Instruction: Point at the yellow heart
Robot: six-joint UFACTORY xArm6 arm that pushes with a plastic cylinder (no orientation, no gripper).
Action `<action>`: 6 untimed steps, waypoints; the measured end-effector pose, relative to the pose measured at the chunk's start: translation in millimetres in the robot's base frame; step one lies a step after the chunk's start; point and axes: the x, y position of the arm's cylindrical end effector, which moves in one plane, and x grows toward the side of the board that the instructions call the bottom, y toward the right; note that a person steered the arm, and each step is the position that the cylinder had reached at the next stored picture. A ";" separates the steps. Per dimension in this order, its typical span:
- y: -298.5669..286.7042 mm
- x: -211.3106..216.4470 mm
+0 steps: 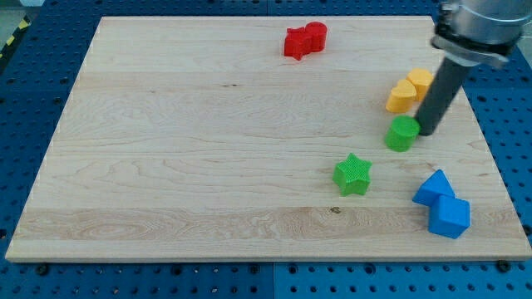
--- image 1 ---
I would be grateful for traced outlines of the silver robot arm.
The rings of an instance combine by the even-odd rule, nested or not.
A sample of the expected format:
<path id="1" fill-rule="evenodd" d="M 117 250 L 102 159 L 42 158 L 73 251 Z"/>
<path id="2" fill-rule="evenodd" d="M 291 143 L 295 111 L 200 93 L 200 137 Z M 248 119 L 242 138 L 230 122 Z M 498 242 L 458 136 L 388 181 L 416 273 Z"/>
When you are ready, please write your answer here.
<path id="1" fill-rule="evenodd" d="M 440 2 L 431 44 L 463 66 L 501 68 L 531 19 L 531 0 Z"/>

